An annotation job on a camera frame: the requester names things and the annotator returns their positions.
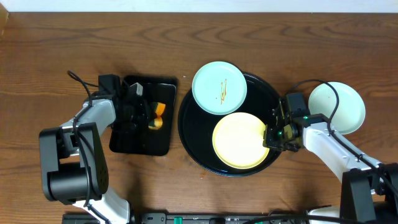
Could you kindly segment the rectangular black tray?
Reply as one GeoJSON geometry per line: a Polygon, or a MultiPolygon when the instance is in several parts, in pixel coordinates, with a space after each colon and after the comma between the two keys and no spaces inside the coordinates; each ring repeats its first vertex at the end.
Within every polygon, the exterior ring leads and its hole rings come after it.
{"type": "Polygon", "coordinates": [[[128,84],[136,82],[144,87],[144,98],[149,107],[152,102],[165,103],[165,112],[162,115],[163,126],[158,130],[149,129],[135,133],[117,133],[113,130],[109,148],[113,152],[125,154],[143,154],[148,156],[164,156],[170,148],[170,137],[177,96],[178,81],[171,77],[145,77],[130,75],[123,78],[128,84]]]}

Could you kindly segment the orange green sponge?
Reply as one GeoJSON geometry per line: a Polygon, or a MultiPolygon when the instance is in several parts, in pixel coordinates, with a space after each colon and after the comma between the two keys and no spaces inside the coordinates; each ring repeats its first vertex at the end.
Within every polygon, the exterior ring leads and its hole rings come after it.
{"type": "Polygon", "coordinates": [[[165,103],[150,103],[149,129],[158,130],[163,126],[162,115],[165,112],[165,103]]]}

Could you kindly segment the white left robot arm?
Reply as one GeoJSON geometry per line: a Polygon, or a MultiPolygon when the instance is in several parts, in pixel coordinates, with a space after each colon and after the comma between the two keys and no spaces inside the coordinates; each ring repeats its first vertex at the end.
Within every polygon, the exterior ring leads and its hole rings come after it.
{"type": "Polygon", "coordinates": [[[40,171],[47,200],[81,208],[99,223],[134,222],[130,203],[109,185],[101,135],[115,122],[118,104],[142,96],[143,90],[135,83],[124,93],[116,89],[89,93],[73,118],[40,132],[40,171]]]}

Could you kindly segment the light green plate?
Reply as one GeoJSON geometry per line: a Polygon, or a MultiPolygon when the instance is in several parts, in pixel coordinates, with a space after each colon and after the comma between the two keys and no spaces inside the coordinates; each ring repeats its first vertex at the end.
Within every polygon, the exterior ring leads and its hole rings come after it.
{"type": "Polygon", "coordinates": [[[225,115],[236,111],[247,95],[246,79],[236,66],[215,61],[202,66],[192,81],[192,94],[201,109],[225,115]]]}
{"type": "MultiPolygon", "coordinates": [[[[366,108],[359,93],[340,82],[330,82],[339,97],[338,109],[332,118],[332,125],[340,134],[350,134],[361,127],[366,116],[366,108]]],[[[326,84],[317,86],[310,94],[308,107],[311,114],[324,114],[330,117],[336,105],[334,91],[326,84]]]]}

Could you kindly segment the round black tray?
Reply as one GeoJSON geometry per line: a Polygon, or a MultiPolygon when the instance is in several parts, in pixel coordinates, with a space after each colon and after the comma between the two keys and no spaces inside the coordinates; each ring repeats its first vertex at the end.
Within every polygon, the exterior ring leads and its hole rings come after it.
{"type": "MultiPolygon", "coordinates": [[[[278,92],[265,80],[245,73],[247,95],[238,112],[249,113],[264,124],[275,125],[272,110],[279,104],[278,92]]],[[[269,167],[280,152],[271,151],[264,161],[250,169],[236,169],[226,165],[216,155],[212,144],[212,134],[216,124],[223,118],[201,109],[190,90],[184,97],[178,112],[178,133],[190,157],[206,170],[227,177],[244,177],[256,174],[269,167]]]]}

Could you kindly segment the yellow plate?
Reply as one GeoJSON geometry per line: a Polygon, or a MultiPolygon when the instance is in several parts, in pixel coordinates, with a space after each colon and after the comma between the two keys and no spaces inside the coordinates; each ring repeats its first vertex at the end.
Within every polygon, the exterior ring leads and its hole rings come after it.
{"type": "Polygon", "coordinates": [[[249,113],[231,113],[215,126],[212,145],[215,154],[227,166],[251,169],[262,163],[269,154],[263,146],[266,125],[249,113]]]}

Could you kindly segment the black base unit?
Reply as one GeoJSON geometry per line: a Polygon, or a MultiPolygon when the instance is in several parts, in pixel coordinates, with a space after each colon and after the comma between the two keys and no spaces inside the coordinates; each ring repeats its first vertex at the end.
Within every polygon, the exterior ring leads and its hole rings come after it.
{"type": "MultiPolygon", "coordinates": [[[[340,208],[338,207],[321,207],[313,210],[305,211],[306,215],[318,215],[326,217],[340,217],[340,208]]],[[[166,213],[143,213],[141,215],[134,215],[132,223],[139,224],[238,224],[245,223],[249,220],[258,219],[265,216],[287,215],[282,210],[273,210],[268,215],[184,215],[184,214],[166,214],[166,213]]],[[[62,224],[86,224],[86,223],[100,223],[96,218],[89,214],[75,213],[64,214],[62,217],[62,224]]],[[[293,223],[333,223],[324,221],[301,221],[298,219],[283,219],[271,220],[259,223],[270,224],[293,224],[293,223]]]]}

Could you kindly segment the light green plate top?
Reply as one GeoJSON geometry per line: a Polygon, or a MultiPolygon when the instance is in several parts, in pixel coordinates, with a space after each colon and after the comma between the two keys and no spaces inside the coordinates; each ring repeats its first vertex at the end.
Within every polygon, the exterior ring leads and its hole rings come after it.
{"type": "Polygon", "coordinates": [[[236,66],[215,61],[202,66],[192,81],[192,94],[201,109],[225,115],[236,111],[247,95],[246,79],[236,66]]]}

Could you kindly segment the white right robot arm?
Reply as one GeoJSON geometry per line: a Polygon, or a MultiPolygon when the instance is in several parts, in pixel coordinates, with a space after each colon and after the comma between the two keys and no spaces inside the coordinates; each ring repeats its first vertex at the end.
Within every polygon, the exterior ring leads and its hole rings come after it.
{"type": "Polygon", "coordinates": [[[322,114],[296,117],[266,126],[264,147],[273,151],[297,152],[304,148],[317,157],[341,182],[339,207],[316,208],[308,212],[341,222],[397,223],[397,164],[383,164],[359,150],[322,114]]]}

